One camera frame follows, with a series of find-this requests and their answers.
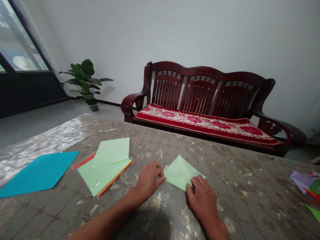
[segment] marble table top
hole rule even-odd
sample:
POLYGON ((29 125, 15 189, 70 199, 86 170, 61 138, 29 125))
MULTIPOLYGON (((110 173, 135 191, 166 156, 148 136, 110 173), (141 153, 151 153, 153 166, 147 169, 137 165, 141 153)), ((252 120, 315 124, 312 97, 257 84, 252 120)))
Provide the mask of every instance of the marble table top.
MULTIPOLYGON (((133 163, 101 197, 93 197, 70 167, 52 189, 0 199, 0 239, 66 239, 135 186, 143 165, 156 160, 165 168, 178 154, 217 193, 218 214, 232 239, 319 236, 320 224, 304 205, 317 207, 317 202, 303 196, 288 176, 293 169, 308 173, 320 167, 91 114, 0 151, 0 185, 41 154, 80 151, 75 164, 95 152, 100 141, 124 137, 130 137, 133 163)), ((114 238, 205 236, 185 192, 165 182, 114 238)))

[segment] purple paper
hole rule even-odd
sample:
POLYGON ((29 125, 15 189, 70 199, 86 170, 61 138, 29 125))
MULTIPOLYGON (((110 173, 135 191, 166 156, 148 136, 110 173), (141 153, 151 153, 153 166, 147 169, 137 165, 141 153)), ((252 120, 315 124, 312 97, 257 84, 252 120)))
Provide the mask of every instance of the purple paper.
POLYGON ((316 178, 310 174, 300 174, 297 171, 293 170, 293 173, 290 175, 293 182, 298 186, 303 194, 306 194, 307 191, 303 188, 309 189, 309 187, 315 182, 316 178))

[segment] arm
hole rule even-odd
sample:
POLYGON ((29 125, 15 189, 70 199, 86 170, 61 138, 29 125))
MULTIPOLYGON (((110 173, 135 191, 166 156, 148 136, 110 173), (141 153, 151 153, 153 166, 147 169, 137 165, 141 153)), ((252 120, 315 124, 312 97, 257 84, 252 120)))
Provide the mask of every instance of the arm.
POLYGON ((270 118, 264 115, 262 111, 254 112, 253 115, 259 118, 265 119, 269 122, 272 122, 278 125, 281 129, 285 131, 285 133, 287 134, 287 140, 284 143, 279 144, 278 145, 279 147, 287 146, 290 144, 305 145, 307 143, 306 135, 301 130, 292 126, 291 124, 277 120, 277 119, 270 118))
POLYGON ((79 228, 68 240, 111 239, 128 215, 147 201, 165 180, 160 163, 154 161, 145 165, 139 175, 137 186, 131 188, 112 207, 79 228))
POLYGON ((132 107, 136 103, 138 110, 142 109, 144 97, 148 95, 148 92, 132 93, 126 96, 121 103, 121 110, 124 114, 124 121, 132 123, 134 116, 132 107))
POLYGON ((195 194, 187 184, 187 196, 192 210, 206 230, 210 240, 230 240, 228 230, 219 218, 217 212, 217 195, 213 192, 209 183, 197 176, 191 179, 195 188, 195 194))

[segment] red cushion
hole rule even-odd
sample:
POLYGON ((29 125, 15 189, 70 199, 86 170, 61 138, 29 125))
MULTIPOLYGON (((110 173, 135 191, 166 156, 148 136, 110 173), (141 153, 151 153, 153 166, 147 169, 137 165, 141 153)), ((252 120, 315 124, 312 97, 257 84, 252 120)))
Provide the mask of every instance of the red cushion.
POLYGON ((220 118, 173 110, 153 103, 138 112, 136 118, 246 142, 266 145, 279 144, 278 140, 261 131, 247 118, 220 118))

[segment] light green paper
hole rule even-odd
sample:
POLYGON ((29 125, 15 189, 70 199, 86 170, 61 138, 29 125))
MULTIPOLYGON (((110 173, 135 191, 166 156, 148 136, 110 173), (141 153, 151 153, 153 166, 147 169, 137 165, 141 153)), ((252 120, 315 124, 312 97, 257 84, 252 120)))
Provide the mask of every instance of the light green paper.
POLYGON ((97 153, 92 160, 92 168, 102 167, 129 158, 130 138, 119 138, 100 142, 97 153))
POLYGON ((88 185, 90 192, 96 196, 110 183, 129 163, 130 159, 109 165, 92 168, 93 160, 78 168, 79 173, 88 185))
POLYGON ((180 155, 171 163, 168 169, 164 172, 164 176, 167 178, 166 182, 186 191, 186 184, 191 183, 191 178, 201 175, 206 178, 205 175, 198 172, 192 167, 186 160, 180 155))
POLYGON ((320 223, 320 212, 312 207, 310 207, 309 205, 305 204, 307 206, 307 208, 309 208, 309 210, 313 213, 313 215, 316 217, 316 219, 318 220, 318 222, 320 223))

